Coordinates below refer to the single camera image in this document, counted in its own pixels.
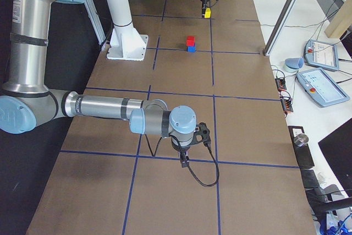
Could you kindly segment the yellow wooden block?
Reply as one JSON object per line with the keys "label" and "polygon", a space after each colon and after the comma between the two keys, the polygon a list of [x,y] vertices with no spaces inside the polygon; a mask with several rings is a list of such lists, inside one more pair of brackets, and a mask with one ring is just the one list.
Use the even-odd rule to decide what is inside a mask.
{"label": "yellow wooden block", "polygon": [[211,9],[210,8],[207,8],[207,17],[204,17],[206,19],[209,19],[211,18]]}

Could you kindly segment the red wooden block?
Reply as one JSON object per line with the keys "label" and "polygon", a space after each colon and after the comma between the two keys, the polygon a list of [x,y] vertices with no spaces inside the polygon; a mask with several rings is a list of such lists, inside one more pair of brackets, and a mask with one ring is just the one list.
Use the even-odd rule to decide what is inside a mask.
{"label": "red wooden block", "polygon": [[195,46],[195,36],[191,36],[191,35],[187,36],[187,38],[186,38],[186,46],[187,47]]}

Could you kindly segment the blue wooden block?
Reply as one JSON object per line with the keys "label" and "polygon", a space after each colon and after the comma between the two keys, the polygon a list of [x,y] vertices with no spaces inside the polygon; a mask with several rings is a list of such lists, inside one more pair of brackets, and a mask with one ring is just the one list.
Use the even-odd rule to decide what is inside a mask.
{"label": "blue wooden block", "polygon": [[188,46],[188,47],[187,47],[187,51],[188,51],[188,52],[191,52],[191,53],[194,53],[194,52],[196,51],[196,45]]}

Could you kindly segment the tape roll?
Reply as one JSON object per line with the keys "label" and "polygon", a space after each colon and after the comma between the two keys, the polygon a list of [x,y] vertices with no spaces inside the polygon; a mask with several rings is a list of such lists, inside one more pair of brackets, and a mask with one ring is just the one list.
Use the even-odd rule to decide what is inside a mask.
{"label": "tape roll", "polygon": [[284,63],[283,69],[288,73],[295,73],[295,72],[299,71],[299,68],[298,69],[291,68],[290,66],[286,65],[285,63]]}

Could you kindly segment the orange black connector box far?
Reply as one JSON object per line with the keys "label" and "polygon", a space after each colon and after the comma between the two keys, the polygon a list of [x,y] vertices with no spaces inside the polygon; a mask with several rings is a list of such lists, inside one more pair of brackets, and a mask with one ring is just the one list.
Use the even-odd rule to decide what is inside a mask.
{"label": "orange black connector box far", "polygon": [[285,78],[275,78],[276,86],[278,91],[286,91],[287,87],[285,84]]}

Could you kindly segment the orange black connector box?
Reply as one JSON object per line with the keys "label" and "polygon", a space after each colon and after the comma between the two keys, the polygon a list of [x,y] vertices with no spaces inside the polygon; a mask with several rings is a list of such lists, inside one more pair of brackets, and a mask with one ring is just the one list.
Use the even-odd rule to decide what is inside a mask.
{"label": "orange black connector box", "polygon": [[285,84],[285,78],[275,78],[276,86],[278,91],[286,91],[287,87]]}
{"label": "orange black connector box", "polygon": [[280,101],[285,114],[293,113],[292,98],[289,96],[280,96]]}

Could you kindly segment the blue plastic cup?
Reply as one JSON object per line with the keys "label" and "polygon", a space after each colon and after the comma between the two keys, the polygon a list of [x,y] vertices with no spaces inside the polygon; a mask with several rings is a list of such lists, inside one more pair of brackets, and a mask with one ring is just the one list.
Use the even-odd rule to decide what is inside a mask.
{"label": "blue plastic cup", "polygon": [[287,58],[284,63],[290,69],[300,69],[304,65],[304,59],[302,57]]}

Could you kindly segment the orange black connector box near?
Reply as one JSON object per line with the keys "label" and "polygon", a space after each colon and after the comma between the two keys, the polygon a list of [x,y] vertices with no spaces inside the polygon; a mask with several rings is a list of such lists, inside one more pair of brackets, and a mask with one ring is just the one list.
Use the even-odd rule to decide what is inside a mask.
{"label": "orange black connector box near", "polygon": [[280,101],[285,114],[293,113],[292,98],[289,96],[280,96]]}

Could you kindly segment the metal cylinder weight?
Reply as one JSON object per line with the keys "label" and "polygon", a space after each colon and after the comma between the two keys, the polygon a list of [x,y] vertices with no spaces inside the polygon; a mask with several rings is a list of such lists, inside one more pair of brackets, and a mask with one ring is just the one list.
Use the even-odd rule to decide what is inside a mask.
{"label": "metal cylinder weight", "polygon": [[297,146],[297,147],[303,147],[305,145],[308,144],[309,142],[309,137],[304,134],[304,133],[300,133],[300,134],[297,134],[294,138],[293,138],[293,142],[294,142],[294,145]]}

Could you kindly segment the teach pendant tablet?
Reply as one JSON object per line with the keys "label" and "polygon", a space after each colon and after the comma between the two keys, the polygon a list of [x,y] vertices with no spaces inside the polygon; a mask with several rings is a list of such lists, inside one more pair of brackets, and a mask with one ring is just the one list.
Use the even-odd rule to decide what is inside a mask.
{"label": "teach pendant tablet", "polygon": [[349,95],[322,68],[298,72],[296,77],[306,93],[320,107],[350,100]]}
{"label": "teach pendant tablet", "polygon": [[304,59],[310,66],[326,70],[339,70],[338,51],[335,44],[308,40],[304,49]]}

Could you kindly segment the black office chair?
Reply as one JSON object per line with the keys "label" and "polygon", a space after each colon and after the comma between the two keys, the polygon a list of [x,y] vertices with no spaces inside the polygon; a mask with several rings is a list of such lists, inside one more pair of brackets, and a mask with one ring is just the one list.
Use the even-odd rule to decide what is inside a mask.
{"label": "black office chair", "polygon": [[319,184],[313,170],[301,170],[301,177],[307,201],[318,220],[326,217],[328,212],[351,208],[351,197],[342,197],[341,200],[332,200],[332,195],[341,194],[341,190],[325,191]]}

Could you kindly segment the wooden beam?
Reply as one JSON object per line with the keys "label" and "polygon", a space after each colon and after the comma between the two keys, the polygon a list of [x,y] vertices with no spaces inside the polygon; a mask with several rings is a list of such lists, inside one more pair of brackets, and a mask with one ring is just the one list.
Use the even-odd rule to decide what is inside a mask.
{"label": "wooden beam", "polygon": [[334,16],[329,26],[326,28],[326,35],[332,39],[338,39],[347,31],[351,25],[351,0],[346,0],[341,9]]}

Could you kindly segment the near teach pendant tablet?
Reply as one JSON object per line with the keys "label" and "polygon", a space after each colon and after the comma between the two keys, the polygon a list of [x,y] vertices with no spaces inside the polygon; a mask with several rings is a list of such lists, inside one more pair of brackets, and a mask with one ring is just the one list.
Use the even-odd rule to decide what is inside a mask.
{"label": "near teach pendant tablet", "polygon": [[349,95],[322,68],[298,72],[296,77],[306,93],[320,107],[350,100]]}

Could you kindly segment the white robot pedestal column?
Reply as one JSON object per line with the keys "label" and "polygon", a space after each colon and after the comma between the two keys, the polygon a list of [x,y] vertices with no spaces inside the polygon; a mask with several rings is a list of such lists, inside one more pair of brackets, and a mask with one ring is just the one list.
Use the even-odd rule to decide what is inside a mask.
{"label": "white robot pedestal column", "polygon": [[113,23],[108,59],[143,61],[149,37],[134,28],[128,0],[107,0]]}

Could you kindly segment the aluminium frame post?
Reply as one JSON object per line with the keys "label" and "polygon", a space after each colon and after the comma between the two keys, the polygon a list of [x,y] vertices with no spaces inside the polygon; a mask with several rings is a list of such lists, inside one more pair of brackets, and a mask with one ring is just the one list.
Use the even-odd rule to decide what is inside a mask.
{"label": "aluminium frame post", "polygon": [[297,0],[286,0],[284,7],[278,17],[278,20],[273,28],[273,31],[266,43],[266,46],[263,50],[263,54],[265,56],[270,56],[271,52],[273,51],[273,48],[276,44],[276,42],[279,39],[279,36],[285,26],[285,23],[289,17],[289,14],[291,13],[295,3]]}

